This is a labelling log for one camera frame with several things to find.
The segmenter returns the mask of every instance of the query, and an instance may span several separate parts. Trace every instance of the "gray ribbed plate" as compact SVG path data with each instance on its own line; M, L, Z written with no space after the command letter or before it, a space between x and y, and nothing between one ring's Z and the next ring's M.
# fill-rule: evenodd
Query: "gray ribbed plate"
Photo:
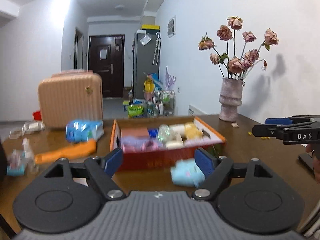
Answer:
M88 225L64 234L43 235L23 230L15 240L302 240L294 231L257 236L225 223L208 202L185 192L131 192L105 204Z

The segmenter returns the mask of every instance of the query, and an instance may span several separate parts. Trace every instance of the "white bottle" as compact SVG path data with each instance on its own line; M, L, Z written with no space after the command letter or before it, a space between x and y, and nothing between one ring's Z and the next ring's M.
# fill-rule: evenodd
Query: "white bottle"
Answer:
M164 111L164 104L163 104L163 102L161 102L159 105L159 114L163 115L163 111Z

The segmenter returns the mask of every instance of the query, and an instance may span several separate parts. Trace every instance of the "refrigerator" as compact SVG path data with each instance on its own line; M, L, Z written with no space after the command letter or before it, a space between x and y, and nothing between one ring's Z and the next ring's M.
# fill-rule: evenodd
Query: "refrigerator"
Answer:
M144 73L157 73L159 75L160 57L158 65L156 64L156 59L154 65L152 64L157 36L149 34L151 41L143 46L140 40L144 36L145 34L140 33L134 35L132 88L133 98L136 99L144 99L144 82L147 79Z

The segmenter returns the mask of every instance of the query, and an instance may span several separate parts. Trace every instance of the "person's hand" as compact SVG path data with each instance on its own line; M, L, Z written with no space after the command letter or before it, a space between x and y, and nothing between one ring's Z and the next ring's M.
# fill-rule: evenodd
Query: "person's hand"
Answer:
M307 145L306 152L312 152L311 144ZM318 160L315 156L313 156L313 168L315 171L315 178L318 183L320 183L320 160Z

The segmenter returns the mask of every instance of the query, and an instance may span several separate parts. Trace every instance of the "cardboard box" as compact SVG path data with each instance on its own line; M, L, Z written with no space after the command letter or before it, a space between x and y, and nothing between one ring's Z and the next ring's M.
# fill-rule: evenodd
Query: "cardboard box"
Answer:
M120 171L123 170L141 170L141 169L155 169L163 167L172 167L178 160L185 160L194 157L195 150L198 147L207 148L212 145L224 145L226 139L219 134L216 130L210 127L207 123L201 120L199 117L187 116L187 117L166 117L166 118L138 118L127 120L114 120L110 151L121 146L121 129L128 128L141 128L147 127L148 129L159 128L160 125L174 125L184 124L187 122L193 122L199 130L204 130L210 135L210 141L205 143L197 143L190 147L184 147L179 149L163 149L152 152L125 152L123 154L123 164L120 167Z

